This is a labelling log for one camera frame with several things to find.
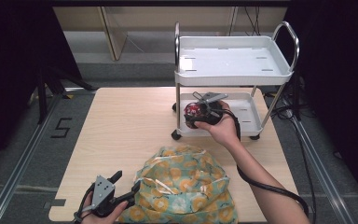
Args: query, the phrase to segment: hand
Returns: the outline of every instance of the hand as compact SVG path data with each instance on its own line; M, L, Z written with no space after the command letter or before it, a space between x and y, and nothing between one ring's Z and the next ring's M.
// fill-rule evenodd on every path
M87 195L86 201L84 202L83 207L91 205L92 201L92 192ZM115 210L107 217L97 217L91 213L91 211L86 211L81 214L83 217L82 224L112 224L120 216L120 214L126 209L128 202L120 203Z
M223 101L219 101L219 104L225 110L230 109L229 105ZM224 147L227 147L227 145L230 143L239 141L237 137L237 131L235 129L234 119L228 114L224 114L220 121L215 125L201 121L196 121L194 124L198 128L208 131L214 141L223 145Z

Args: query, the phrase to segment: person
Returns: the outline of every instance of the person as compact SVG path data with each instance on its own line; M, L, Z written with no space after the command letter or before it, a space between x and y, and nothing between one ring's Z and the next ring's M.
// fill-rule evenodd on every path
M227 103L223 101L219 103L223 109L230 109ZM241 143L237 137L234 119L230 115L224 114L215 125L200 121L196 121L195 125L202 130L208 131L214 141L225 147L238 167L248 177L257 182L284 189L283 185L264 169ZM250 187L268 223L310 223L301 206L294 199L253 185L250 185ZM89 201L86 202L85 206L91 203L91 196L89 196ZM107 218L97 218L91 214L86 216L82 223L111 224L124 211L125 207L126 204L120 204Z

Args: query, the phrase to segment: white cart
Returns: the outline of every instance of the white cart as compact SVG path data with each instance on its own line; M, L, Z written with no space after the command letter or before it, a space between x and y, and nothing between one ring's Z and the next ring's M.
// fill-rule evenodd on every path
M292 64L283 57L275 40L282 27L286 27L295 43ZM184 108L196 102L191 93L181 93L188 87L253 86L252 92L234 92L225 101L238 117L241 136L258 139L275 107L285 84L294 73L299 46L296 33L286 21L280 23L269 36L180 36L179 22L175 25L175 85L177 127L172 138L206 136L207 132L190 129L185 124ZM260 119L253 96L256 86L280 86L267 115Z

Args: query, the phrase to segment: forearm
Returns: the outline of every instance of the forearm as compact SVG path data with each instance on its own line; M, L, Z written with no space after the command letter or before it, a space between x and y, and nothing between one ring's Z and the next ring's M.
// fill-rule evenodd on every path
M240 141L230 141L224 146L249 178L283 189L283 185L264 169ZM309 223L302 208L295 200L253 185L251 185L251 189L268 223Z

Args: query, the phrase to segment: plastic bag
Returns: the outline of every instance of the plastic bag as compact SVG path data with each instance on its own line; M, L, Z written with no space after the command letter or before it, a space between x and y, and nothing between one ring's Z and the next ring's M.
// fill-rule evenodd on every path
M199 147L162 147L137 172L135 205L119 217L126 223L238 223L219 162Z

